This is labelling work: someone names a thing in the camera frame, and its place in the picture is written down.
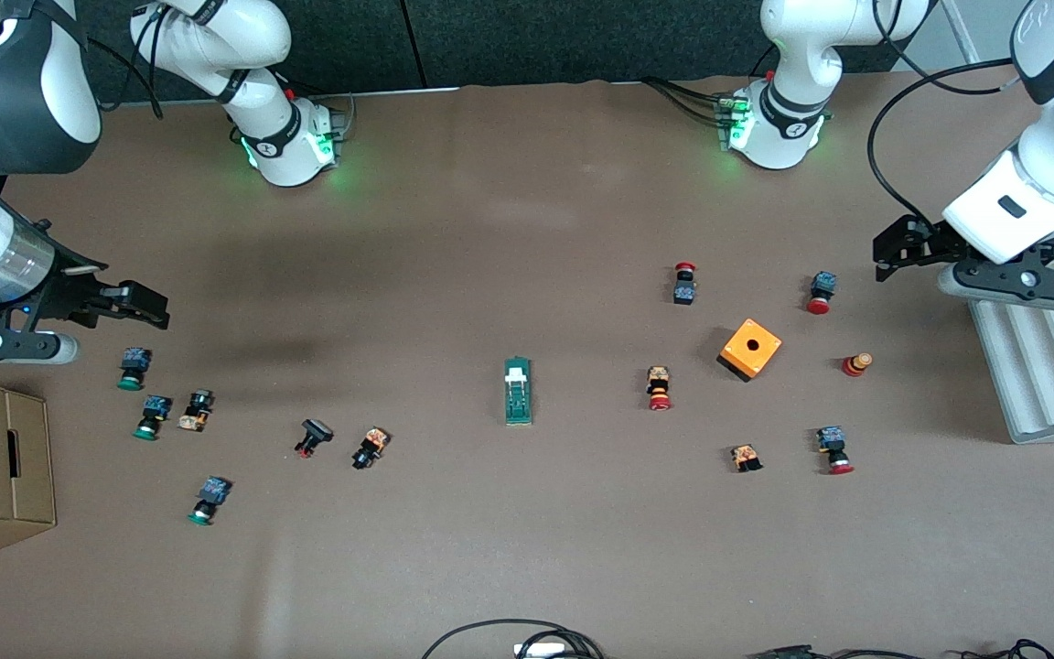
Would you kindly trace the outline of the green load switch white handle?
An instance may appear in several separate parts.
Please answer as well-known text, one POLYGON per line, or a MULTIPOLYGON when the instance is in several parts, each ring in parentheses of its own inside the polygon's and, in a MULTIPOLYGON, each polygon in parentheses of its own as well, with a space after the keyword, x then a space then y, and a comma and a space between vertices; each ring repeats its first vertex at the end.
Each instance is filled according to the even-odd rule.
POLYGON ((511 356, 503 363, 505 422, 509 427, 532 422, 532 377, 530 360, 511 356))

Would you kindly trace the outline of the green pushbutton blue contact block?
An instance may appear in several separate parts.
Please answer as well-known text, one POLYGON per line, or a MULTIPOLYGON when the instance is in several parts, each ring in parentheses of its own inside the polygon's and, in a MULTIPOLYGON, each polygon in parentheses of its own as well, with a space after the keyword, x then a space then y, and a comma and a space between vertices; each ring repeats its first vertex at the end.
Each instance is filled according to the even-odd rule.
POLYGON ((210 476, 204 480, 198 493, 198 501, 194 504, 192 512, 188 513, 188 520, 201 526, 212 525, 214 516, 230 496, 231 487, 233 483, 225 477, 210 476))
POLYGON ((152 351, 143 347, 130 347, 123 351, 117 387, 122 391, 142 391, 151 362, 152 351))
POLYGON ((145 441, 156 441, 163 423, 170 416, 173 400, 160 395, 149 395, 144 400, 141 420, 135 426, 133 435, 145 441))

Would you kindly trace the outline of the red pushbutton blue contact block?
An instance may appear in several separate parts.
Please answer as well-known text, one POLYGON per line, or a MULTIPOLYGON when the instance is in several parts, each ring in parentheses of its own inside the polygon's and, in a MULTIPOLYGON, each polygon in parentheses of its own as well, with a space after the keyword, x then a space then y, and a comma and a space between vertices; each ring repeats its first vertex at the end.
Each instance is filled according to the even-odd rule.
POLYGON ((844 430, 839 426, 828 426, 816 430, 817 450, 827 456, 831 474, 850 474, 855 470, 850 456, 846 456, 844 430))
POLYGON ((831 301, 835 296, 838 279, 828 271, 816 274, 809 286, 809 299, 804 308, 814 316, 823 316, 831 311, 831 301))

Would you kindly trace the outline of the grey ribbed tray rack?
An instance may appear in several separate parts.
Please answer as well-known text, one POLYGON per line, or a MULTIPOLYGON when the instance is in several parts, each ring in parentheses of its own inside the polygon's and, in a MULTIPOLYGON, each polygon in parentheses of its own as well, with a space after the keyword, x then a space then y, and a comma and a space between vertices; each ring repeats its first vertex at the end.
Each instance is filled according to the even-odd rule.
POLYGON ((969 309, 1009 441, 1054 443, 1054 311, 992 301, 971 301, 969 309))

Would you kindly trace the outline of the black pushbutton orange contact block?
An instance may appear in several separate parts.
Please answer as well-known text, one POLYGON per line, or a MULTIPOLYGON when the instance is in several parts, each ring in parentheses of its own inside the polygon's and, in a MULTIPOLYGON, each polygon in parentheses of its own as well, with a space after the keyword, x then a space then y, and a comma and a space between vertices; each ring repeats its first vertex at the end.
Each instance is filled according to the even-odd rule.
POLYGON ((368 469, 383 456, 386 447, 392 442, 392 435, 380 427, 372 427, 363 437, 359 449, 352 456, 352 467, 368 469))

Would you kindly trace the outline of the black switch orange contact block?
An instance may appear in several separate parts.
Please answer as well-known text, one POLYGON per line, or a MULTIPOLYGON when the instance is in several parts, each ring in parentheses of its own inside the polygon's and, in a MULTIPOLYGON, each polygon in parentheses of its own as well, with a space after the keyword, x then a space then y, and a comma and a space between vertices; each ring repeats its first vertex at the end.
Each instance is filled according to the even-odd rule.
POLYGON ((206 389, 197 389, 188 400, 187 409, 178 420, 177 427, 187 431, 204 431, 214 401, 213 392, 206 389))

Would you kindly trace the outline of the orange button enclosure box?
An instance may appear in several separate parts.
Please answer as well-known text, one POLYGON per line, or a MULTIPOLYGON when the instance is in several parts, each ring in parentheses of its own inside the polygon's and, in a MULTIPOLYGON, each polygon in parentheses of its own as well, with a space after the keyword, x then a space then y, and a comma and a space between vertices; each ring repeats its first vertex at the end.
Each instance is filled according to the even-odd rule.
POLYGON ((750 381, 764 372, 782 345, 782 340, 755 319, 744 319, 721 347, 716 362, 737 379, 750 381))

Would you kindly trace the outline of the black selector switch red tip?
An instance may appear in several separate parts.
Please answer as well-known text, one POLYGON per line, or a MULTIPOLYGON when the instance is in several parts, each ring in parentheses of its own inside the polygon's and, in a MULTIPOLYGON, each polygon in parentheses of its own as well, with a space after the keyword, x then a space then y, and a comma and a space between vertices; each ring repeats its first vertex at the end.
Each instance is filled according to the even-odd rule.
POLYGON ((294 447, 296 454, 300 456, 301 459, 314 456, 319 445, 330 442, 335 437, 333 429, 327 427, 325 423, 318 421, 316 418, 306 418, 302 422, 302 429, 305 430, 305 435, 294 447))

